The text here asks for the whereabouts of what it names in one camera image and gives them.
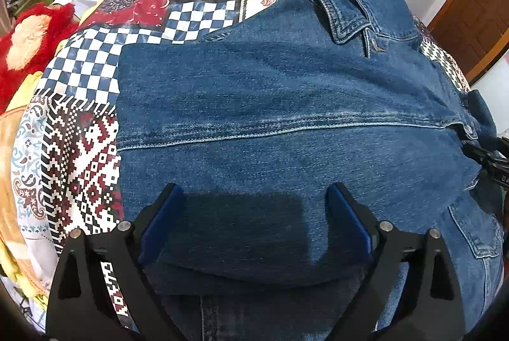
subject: denim fabric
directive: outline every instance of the denim fabric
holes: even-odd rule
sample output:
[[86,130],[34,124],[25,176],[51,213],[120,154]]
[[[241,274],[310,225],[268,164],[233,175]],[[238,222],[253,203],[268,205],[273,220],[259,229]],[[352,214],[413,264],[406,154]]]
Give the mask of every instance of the denim fabric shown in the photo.
[[[479,165],[461,146],[491,117],[469,112],[420,42],[404,0],[280,0],[196,43],[123,48],[124,212],[135,218],[168,182],[187,194],[145,272],[190,338],[326,337],[370,266],[325,209],[336,181],[401,230],[439,227],[467,326],[479,319],[501,232],[467,190]],[[177,295],[201,296],[201,320]],[[175,312],[189,305],[201,331]]]

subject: checkered pattern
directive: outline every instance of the checkered pattern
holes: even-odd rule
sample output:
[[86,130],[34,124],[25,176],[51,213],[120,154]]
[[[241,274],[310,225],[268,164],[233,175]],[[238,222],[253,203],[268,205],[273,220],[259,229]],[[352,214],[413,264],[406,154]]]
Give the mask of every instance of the checkered pattern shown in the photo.
[[73,35],[43,73],[38,89],[77,99],[114,103],[119,94],[116,67],[122,46],[161,43],[162,32],[94,25]]
[[233,25],[237,15],[235,1],[174,4],[162,37],[173,43],[198,39],[209,32]]
[[430,60],[438,62],[460,91],[470,91],[467,78],[463,75],[454,58],[427,37],[422,39],[421,52]]

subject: black robotic claw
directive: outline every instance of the black robotic claw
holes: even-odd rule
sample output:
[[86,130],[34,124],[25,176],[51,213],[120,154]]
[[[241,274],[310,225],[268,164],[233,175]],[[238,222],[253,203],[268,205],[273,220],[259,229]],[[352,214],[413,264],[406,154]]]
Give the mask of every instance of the black robotic claw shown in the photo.
[[[174,212],[182,199],[178,186],[169,184],[156,203],[137,219],[121,222],[114,230],[91,236],[80,229],[67,238],[50,293],[46,332],[59,341],[181,340],[185,338],[165,313],[143,273],[150,254],[151,234]],[[460,339],[465,331],[459,283],[445,241],[437,229],[426,234],[399,231],[388,221],[378,222],[358,204],[341,183],[327,192],[329,207],[352,220],[352,234],[365,241],[373,259],[347,311],[339,318],[329,341]],[[139,332],[124,328],[111,304],[100,262],[111,262],[120,289]],[[409,272],[390,326],[375,331],[393,288],[400,262]]]

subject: blue denim garment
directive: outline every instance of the blue denim garment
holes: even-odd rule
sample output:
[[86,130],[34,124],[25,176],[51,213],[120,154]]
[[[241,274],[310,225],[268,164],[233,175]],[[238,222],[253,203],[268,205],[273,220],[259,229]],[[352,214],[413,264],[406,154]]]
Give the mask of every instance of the blue denim garment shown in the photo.
[[404,0],[280,0],[196,43],[123,48],[124,211],[136,217],[168,182],[187,193],[145,272],[174,314],[176,295],[203,296],[196,336],[325,338],[369,266],[327,215],[335,181],[402,230],[438,226],[467,325],[478,320],[500,279],[501,231],[465,191],[479,166],[461,145],[491,118],[469,113],[419,44]]

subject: black clip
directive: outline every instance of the black clip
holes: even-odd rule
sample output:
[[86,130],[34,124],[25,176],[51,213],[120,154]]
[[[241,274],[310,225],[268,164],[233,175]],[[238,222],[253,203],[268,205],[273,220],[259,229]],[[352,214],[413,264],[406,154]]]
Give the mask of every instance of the black clip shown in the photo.
[[[509,141],[506,138],[498,142],[500,151],[503,155],[509,155]],[[502,187],[509,189],[509,160],[497,157],[492,151],[488,151],[473,143],[465,143],[462,147],[465,156],[477,161],[491,176],[493,181]]]

